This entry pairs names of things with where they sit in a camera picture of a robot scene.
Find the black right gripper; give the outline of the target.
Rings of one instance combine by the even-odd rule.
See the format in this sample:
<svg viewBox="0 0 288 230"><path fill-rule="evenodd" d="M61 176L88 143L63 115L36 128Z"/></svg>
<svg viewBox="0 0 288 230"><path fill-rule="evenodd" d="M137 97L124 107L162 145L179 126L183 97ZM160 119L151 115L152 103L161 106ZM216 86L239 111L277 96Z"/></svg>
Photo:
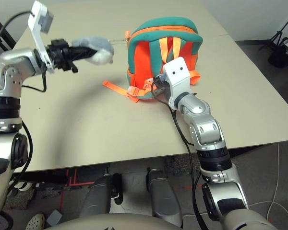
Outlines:
<svg viewBox="0 0 288 230"><path fill-rule="evenodd" d="M165 74L158 74L153 77L153 82L151 84L151 95L153 98L163 96L165 100L170 99L170 86L166 79L167 76Z"/></svg>

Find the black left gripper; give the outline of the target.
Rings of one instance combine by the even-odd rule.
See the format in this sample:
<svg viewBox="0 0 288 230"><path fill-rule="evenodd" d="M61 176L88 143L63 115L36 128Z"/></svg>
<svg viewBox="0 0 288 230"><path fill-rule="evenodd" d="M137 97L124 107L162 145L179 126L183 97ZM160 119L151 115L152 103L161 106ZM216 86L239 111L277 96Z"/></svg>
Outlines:
<svg viewBox="0 0 288 230"><path fill-rule="evenodd" d="M97 50L85 46L69 47L64 39L51 40L48 45L48 55L53 60L54 67L63 71L71 70L73 73L78 73L73 61L91 58L96 53Z"/></svg>

